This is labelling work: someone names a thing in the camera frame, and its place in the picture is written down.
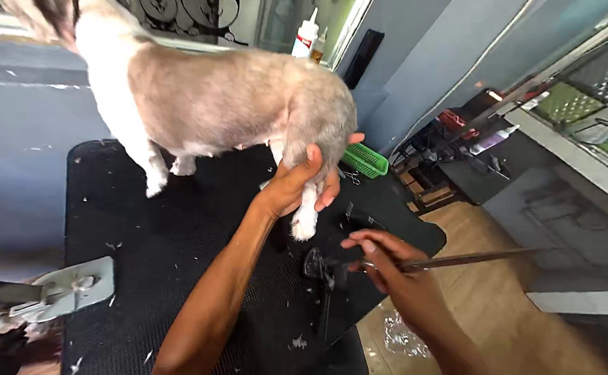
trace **grooming table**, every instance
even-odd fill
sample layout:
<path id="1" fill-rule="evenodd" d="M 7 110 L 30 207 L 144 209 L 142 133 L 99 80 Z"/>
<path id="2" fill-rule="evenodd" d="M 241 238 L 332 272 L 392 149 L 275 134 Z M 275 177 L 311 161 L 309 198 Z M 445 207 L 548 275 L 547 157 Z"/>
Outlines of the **grooming table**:
<path id="1" fill-rule="evenodd" d="M 67 163 L 66 265 L 112 256 L 116 295 L 111 306 L 106 300 L 66 317 L 62 374 L 81 357 L 80 375 L 150 374 L 184 300 L 234 234 L 259 184 L 275 173 L 271 152 L 260 145 L 198 158 L 194 176 L 170 175 L 152 199 L 142 169 L 116 141 L 82 143 Z M 445 234 L 406 207 L 408 196 L 392 175 L 360 185 L 346 179 L 309 242 L 293 242 L 290 217 L 277 222 L 213 374 L 301 374 L 384 298 L 364 274 L 350 274 L 346 290 L 334 289 L 327 343 L 313 333 L 320 287 L 303 277 L 302 261 L 312 245 L 338 259 L 359 255 L 339 246 L 345 236 L 338 217 L 349 201 L 436 254 Z M 300 336 L 307 345 L 294 348 Z"/>

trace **green plastic basket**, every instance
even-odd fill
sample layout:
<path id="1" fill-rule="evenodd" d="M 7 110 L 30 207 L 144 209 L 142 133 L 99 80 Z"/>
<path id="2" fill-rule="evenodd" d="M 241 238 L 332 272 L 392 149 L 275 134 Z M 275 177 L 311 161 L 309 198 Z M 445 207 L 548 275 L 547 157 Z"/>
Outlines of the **green plastic basket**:
<path id="1" fill-rule="evenodd" d="M 387 159 L 361 143 L 348 146 L 341 160 L 353 166 L 368 178 L 376 178 L 387 174 L 389 163 Z"/>

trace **hand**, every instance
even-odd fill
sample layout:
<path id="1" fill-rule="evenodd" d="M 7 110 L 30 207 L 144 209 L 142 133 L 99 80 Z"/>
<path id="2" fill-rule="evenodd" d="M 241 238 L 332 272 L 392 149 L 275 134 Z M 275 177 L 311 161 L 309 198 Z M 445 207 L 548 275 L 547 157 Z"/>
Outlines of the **hand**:
<path id="1" fill-rule="evenodd" d="M 348 143 L 359 143 L 364 140 L 364 133 L 353 133 L 348 137 Z M 334 201 L 334 198 L 339 195 L 341 191 L 341 184 L 339 183 L 339 174 L 336 168 L 332 168 L 325 179 L 325 186 L 320 198 L 315 202 L 315 210 L 321 211 L 323 208 L 328 207 Z"/>
<path id="2" fill-rule="evenodd" d="M 279 163 L 276 174 L 262 192 L 253 199 L 253 204 L 273 218 L 290 214 L 299 207 L 304 184 L 313 178 L 323 165 L 323 154 L 314 143 L 306 148 L 307 160 L 291 170 Z"/>
<path id="3" fill-rule="evenodd" d="M 356 245 L 362 247 L 366 259 L 375 265 L 365 267 L 366 274 L 378 290 L 391 296 L 404 323 L 416 334 L 420 334 L 422 328 L 432 322 L 440 322 L 440 318 L 451 319 L 441 290 L 429 271 L 403 274 L 395 265 L 395 262 L 427 259 L 421 250 L 395 235 L 379 230 L 359 230 L 341 242 L 345 249 Z M 362 268 L 358 261 L 349 270 L 358 271 Z"/>

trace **dog fur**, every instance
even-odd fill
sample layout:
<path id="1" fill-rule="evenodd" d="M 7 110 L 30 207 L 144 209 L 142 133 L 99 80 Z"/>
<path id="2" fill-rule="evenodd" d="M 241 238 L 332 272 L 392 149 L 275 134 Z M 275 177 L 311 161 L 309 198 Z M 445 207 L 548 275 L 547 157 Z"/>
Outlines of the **dog fur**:
<path id="1" fill-rule="evenodd" d="M 305 186 L 293 236 L 315 234 L 316 199 L 357 129 L 345 84 L 308 59 L 242 50 L 192 55 L 162 47 L 116 0 L 2 0 L 43 41 L 58 40 L 89 66 L 98 111 L 147 177 L 147 197 L 169 170 L 195 172 L 195 158 L 268 143 L 291 168 L 316 143 L 323 167 Z"/>

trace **spray bottle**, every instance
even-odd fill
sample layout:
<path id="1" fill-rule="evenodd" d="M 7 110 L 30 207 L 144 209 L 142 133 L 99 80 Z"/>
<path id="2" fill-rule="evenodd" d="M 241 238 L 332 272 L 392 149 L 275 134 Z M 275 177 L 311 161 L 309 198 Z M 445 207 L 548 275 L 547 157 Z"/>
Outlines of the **spray bottle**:
<path id="1" fill-rule="evenodd" d="M 313 10 L 310 20 L 302 21 L 302 25 L 297 30 L 297 38 L 293 45 L 292 56 L 295 57 L 311 57 L 311 52 L 315 45 L 315 40 L 318 38 L 318 25 L 315 24 L 315 16 L 318 14 L 318 7 Z"/>
<path id="2" fill-rule="evenodd" d="M 478 143 L 475 143 L 475 145 L 471 147 L 470 151 L 473 155 L 477 155 L 482 151 L 496 146 L 504 140 L 507 140 L 510 134 L 514 133 L 517 129 L 519 129 L 519 125 L 510 126 L 506 130 L 499 130 Z"/>

